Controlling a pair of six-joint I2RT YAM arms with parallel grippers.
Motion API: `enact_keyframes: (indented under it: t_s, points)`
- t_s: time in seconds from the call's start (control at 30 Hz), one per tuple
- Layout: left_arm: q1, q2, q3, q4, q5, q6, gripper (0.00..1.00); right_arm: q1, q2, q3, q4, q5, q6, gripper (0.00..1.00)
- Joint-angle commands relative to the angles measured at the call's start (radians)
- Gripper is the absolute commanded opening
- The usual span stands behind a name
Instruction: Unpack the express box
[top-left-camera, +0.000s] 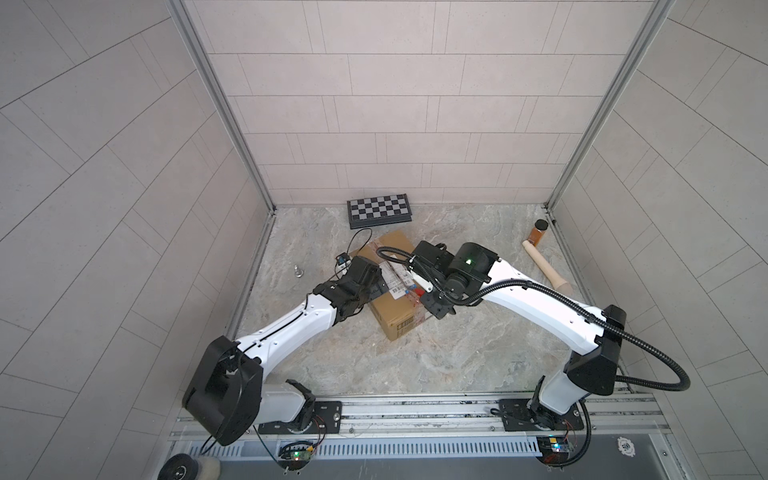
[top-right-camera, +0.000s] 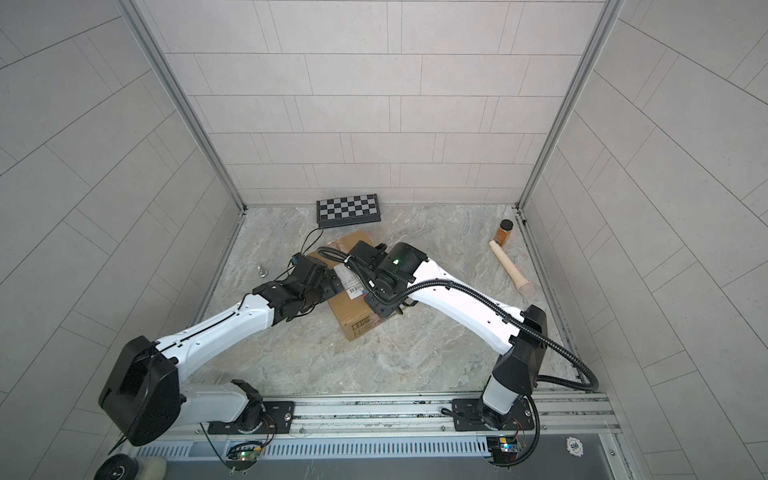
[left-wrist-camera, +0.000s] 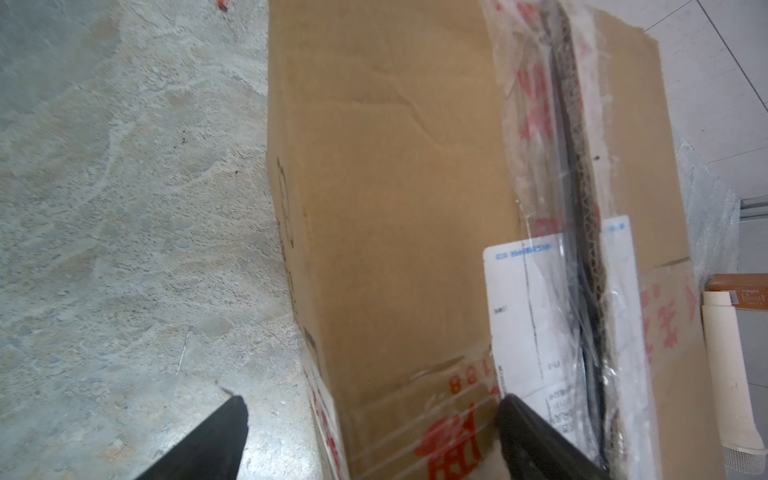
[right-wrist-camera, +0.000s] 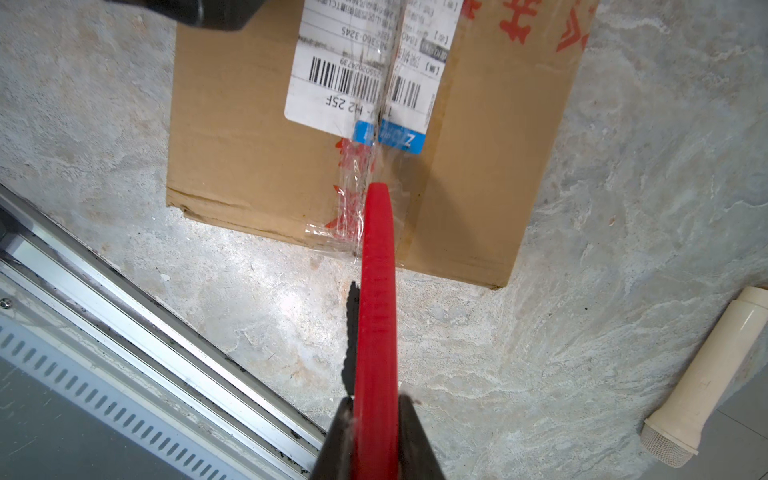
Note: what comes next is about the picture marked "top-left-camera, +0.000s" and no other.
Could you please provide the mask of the brown cardboard express box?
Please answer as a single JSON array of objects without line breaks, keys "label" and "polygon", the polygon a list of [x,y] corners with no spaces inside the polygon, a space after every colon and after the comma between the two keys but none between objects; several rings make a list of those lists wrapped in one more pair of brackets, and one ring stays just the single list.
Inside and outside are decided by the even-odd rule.
[{"label": "brown cardboard express box", "polygon": [[420,298],[408,295],[409,287],[418,287],[403,266],[380,258],[376,249],[382,246],[395,247],[410,253],[414,246],[402,230],[386,233],[371,240],[359,250],[359,256],[376,262],[383,273],[389,292],[371,302],[371,309],[379,325],[390,341],[395,341],[433,317],[422,305]]}]

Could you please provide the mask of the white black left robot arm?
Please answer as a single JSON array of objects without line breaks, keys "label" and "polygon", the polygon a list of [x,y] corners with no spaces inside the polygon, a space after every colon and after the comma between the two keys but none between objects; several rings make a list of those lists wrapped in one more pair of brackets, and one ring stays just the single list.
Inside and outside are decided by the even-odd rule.
[{"label": "white black left robot arm", "polygon": [[379,265],[353,258],[340,278],[317,285],[303,303],[270,325],[237,340],[214,339],[185,391],[183,408],[222,446],[255,424],[278,422],[304,432],[313,423],[314,394],[294,380],[265,380],[304,343],[387,292]]}]

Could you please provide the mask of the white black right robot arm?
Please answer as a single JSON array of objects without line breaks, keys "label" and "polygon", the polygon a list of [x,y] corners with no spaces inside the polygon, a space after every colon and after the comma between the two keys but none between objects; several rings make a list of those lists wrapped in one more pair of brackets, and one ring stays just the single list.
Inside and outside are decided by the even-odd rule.
[{"label": "white black right robot arm", "polygon": [[544,328],[571,348],[563,369],[543,377],[525,407],[524,417],[541,429],[564,427],[565,416],[589,395],[613,393],[622,337],[588,321],[589,314],[619,330],[626,314],[610,306],[602,311],[536,282],[495,252],[472,242],[456,254],[443,244],[420,242],[407,269],[422,289],[422,305],[436,318],[459,306],[483,300],[505,307]]}]

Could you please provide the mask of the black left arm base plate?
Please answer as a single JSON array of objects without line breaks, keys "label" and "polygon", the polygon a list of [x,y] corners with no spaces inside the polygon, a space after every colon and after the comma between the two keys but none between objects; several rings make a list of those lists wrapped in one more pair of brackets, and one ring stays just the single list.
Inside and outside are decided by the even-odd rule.
[{"label": "black left arm base plate", "polygon": [[303,407],[289,422],[257,423],[262,435],[310,435],[337,434],[343,404],[340,401],[315,401],[310,407]]}]

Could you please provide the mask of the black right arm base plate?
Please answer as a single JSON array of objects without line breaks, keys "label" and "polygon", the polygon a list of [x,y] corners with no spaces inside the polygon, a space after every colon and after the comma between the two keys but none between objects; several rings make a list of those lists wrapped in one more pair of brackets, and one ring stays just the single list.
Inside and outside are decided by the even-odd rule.
[{"label": "black right arm base plate", "polygon": [[529,399],[501,399],[490,413],[501,419],[507,432],[580,431],[585,429],[584,415],[574,404],[563,415],[543,407],[532,409]]}]

